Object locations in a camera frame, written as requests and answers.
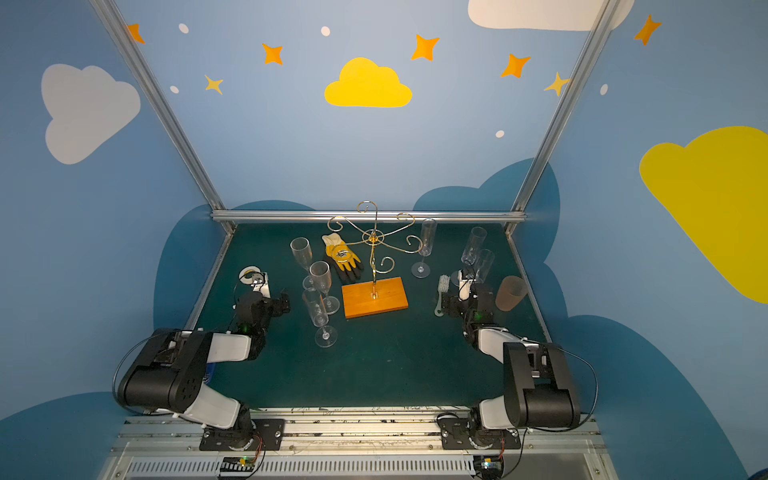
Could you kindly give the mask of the white tape roll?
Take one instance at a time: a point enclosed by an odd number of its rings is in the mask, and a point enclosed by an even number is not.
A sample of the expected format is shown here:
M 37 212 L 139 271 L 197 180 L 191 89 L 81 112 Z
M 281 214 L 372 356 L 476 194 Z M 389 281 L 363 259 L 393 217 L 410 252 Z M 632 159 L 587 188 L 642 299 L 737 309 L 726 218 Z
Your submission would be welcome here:
M 252 285 L 254 282 L 260 283 L 263 281 L 263 273 L 259 267 L 248 266 L 240 271 L 238 280 L 246 285 Z

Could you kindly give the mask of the frosted brown plastic cup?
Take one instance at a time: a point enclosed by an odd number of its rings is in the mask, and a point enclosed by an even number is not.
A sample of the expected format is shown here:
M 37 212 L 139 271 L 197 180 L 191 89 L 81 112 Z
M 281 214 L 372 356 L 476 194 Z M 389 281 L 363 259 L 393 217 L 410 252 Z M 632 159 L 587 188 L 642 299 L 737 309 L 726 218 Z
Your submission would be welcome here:
M 528 287 L 521 277 L 506 276 L 498 288 L 495 305 L 500 311 L 509 312 L 527 295 Z

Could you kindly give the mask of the aluminium frame back bar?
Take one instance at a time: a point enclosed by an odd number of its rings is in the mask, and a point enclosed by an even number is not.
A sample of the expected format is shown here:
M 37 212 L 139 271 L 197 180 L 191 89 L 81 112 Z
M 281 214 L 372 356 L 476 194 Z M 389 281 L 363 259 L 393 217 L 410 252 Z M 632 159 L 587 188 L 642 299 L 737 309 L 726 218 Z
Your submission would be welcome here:
M 257 222 L 292 222 L 292 223 L 319 223 L 330 220 L 353 220 L 372 223 L 379 222 L 396 223 L 406 220 L 434 219 L 446 223 L 522 223 L 526 219 L 523 212 L 395 212 L 379 211 L 295 211 L 295 210 L 214 210 L 211 213 L 214 221 L 234 223 Z

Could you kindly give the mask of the pale green scrub brush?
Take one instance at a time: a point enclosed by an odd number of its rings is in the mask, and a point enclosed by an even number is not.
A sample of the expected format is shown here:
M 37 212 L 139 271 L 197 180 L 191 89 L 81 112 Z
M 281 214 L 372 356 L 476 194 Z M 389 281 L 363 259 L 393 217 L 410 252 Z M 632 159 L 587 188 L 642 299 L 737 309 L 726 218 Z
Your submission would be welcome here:
M 438 292 L 437 303 L 433 311 L 436 317 L 442 317 L 444 315 L 443 296 L 448 292 L 449 287 L 450 287 L 450 277 L 448 275 L 441 275 L 439 277 L 438 285 L 437 285 L 437 292 Z

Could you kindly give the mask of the clear flute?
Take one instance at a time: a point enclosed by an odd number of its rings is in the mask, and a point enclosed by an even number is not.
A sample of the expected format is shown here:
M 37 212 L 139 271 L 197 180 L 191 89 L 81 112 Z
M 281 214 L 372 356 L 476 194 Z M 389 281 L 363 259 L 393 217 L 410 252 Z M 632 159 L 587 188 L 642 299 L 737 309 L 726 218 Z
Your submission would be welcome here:
M 305 290 L 314 287 L 313 280 L 309 274 L 311 264 L 313 263 L 313 253 L 310 242 L 305 237 L 297 237 L 290 243 L 290 248 L 296 262 L 305 270 L 307 276 L 302 281 Z
M 411 268 L 412 274 L 419 279 L 426 278 L 430 275 L 430 267 L 426 263 L 426 259 L 431 255 L 434 246 L 435 236 L 437 230 L 437 221 L 428 218 L 422 222 L 421 235 L 422 247 L 418 254 L 421 259 L 414 263 Z
M 332 347 L 338 339 L 338 331 L 329 325 L 322 294 L 315 288 L 305 289 L 302 298 L 313 325 L 317 328 L 315 342 L 321 348 Z
M 475 226 L 471 229 L 461 256 L 463 265 L 473 266 L 475 264 L 486 237 L 487 231 L 483 227 Z
M 332 286 L 332 275 L 330 266 L 325 261 L 316 261 L 309 267 L 309 275 L 312 279 L 312 285 L 319 290 L 323 296 L 326 312 L 333 315 L 340 308 L 339 300 L 330 294 Z
M 481 249 L 474 263 L 474 280 L 476 283 L 484 283 L 492 268 L 495 254 L 489 249 Z

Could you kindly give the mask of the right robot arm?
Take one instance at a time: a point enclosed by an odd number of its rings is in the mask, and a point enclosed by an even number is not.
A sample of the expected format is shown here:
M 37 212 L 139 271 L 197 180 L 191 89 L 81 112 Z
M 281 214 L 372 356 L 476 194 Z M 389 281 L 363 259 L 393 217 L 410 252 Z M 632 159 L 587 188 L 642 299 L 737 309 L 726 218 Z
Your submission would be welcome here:
M 503 394 L 482 400 L 465 417 L 442 413 L 436 417 L 446 450 L 519 448 L 521 428 L 545 432 L 575 430 L 594 415 L 598 397 L 583 413 L 566 357 L 551 342 L 538 342 L 511 333 L 494 321 L 492 291 L 466 281 L 451 294 L 450 278 L 440 277 L 437 316 L 462 320 L 462 333 L 477 351 L 503 366 Z

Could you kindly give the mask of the yellow black rubber glove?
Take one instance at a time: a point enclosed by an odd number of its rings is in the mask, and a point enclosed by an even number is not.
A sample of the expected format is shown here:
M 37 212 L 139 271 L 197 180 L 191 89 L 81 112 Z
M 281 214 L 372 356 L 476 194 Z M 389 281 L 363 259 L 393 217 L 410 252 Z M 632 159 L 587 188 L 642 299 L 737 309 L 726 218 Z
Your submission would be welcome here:
M 356 283 L 361 279 L 363 266 L 359 257 L 337 234 L 321 237 L 325 245 L 325 261 L 332 266 L 344 284 Z

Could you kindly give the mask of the orange wooden rack base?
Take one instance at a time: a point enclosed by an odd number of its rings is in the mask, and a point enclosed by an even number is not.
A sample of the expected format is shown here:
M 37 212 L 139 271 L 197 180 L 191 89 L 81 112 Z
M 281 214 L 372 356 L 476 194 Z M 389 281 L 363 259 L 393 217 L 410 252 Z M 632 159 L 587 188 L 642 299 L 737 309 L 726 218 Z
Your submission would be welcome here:
M 348 320 L 409 307 L 401 277 L 344 285 L 342 299 L 345 318 Z

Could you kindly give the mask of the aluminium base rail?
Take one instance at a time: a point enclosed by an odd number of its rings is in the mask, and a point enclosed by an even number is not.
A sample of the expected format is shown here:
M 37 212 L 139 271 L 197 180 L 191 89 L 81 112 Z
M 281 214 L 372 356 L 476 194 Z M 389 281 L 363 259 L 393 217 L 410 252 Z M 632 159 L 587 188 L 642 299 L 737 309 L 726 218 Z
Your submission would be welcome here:
M 615 479 L 593 420 L 576 430 L 470 440 L 461 406 L 263 408 L 249 451 L 170 416 L 130 417 L 102 479 Z

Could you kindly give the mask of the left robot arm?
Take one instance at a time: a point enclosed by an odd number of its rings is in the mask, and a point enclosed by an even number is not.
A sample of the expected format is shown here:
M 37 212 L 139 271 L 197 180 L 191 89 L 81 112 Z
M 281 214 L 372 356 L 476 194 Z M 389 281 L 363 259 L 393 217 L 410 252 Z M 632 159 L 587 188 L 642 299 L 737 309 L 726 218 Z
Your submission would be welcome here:
M 251 291 L 235 303 L 232 332 L 155 330 L 139 344 L 141 351 L 123 378 L 113 380 L 116 402 L 142 415 L 170 413 L 201 425 L 201 451 L 279 450 L 283 420 L 253 419 L 244 402 L 217 392 L 204 377 L 213 364 L 256 359 L 270 321 L 290 310 L 286 291 L 275 298 Z

